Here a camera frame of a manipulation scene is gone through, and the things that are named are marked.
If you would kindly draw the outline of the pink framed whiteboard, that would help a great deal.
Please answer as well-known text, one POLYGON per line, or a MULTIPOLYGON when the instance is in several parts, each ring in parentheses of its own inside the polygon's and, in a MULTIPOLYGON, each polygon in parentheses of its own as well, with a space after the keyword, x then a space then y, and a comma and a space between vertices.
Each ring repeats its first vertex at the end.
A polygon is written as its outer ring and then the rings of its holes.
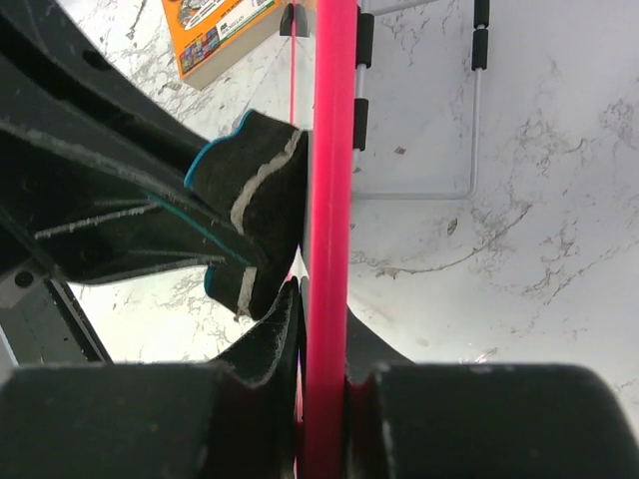
POLYGON ((343 470, 350 182, 357 4, 294 4, 291 118, 310 132, 303 265, 306 357, 301 478, 343 470))

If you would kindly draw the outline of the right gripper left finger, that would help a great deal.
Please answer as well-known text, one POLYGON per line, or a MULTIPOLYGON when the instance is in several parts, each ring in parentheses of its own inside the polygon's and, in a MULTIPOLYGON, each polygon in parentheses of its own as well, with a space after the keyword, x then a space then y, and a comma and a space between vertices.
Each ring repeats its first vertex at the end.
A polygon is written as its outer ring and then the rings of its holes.
POLYGON ((290 478, 300 291, 200 363, 27 366, 1 387, 5 478, 290 478))

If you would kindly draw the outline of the blue whiteboard eraser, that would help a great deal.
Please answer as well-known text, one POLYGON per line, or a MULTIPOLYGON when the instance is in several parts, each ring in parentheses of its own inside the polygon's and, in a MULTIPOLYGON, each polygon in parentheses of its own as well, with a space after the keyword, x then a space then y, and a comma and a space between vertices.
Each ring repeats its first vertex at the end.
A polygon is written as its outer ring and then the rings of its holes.
POLYGON ((261 319, 289 274, 305 231, 308 155, 307 131, 249 110, 187 171, 185 187, 230 225, 205 292, 238 315, 261 319))

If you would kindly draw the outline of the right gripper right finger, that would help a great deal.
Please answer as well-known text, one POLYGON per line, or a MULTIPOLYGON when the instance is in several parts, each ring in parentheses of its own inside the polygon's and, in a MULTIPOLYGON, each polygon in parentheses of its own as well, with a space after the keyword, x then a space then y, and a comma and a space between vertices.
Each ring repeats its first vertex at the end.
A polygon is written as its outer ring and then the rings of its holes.
POLYGON ((593 371, 417 364, 347 319, 349 478, 634 478, 638 444, 593 371))

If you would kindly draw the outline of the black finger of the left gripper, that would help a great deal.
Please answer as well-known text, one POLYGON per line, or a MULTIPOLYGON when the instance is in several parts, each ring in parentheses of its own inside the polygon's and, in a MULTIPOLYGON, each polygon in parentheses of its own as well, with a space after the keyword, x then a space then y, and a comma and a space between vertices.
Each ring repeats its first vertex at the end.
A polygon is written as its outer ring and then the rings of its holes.
POLYGON ((114 69, 54 1, 1 5, 1 264, 98 284, 265 250, 183 184, 204 140, 114 69))

